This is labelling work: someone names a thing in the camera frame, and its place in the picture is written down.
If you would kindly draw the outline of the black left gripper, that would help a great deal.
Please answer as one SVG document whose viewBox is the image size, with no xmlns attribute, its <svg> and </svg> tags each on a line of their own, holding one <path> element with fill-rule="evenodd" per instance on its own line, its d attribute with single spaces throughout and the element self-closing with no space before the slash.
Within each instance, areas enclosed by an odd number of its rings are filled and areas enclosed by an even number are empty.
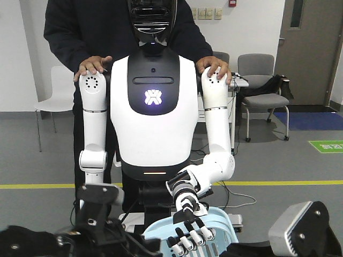
<svg viewBox="0 0 343 257">
<path fill-rule="evenodd" d="M 127 232 L 120 219 L 108 219 L 105 232 L 107 240 L 98 243 L 88 231 L 53 234 L 9 225 L 1 231 L 1 256 L 163 256 L 160 239 Z"/>
</svg>

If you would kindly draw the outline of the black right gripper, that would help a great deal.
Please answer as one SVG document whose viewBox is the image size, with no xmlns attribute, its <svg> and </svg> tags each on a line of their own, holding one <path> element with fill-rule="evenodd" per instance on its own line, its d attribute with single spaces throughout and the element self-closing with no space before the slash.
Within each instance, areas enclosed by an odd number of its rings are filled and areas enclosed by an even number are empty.
<svg viewBox="0 0 343 257">
<path fill-rule="evenodd" d="M 254 243 L 231 243 L 223 251 L 220 257 L 261 257 L 261 256 L 275 256 L 270 242 L 261 241 Z"/>
</svg>

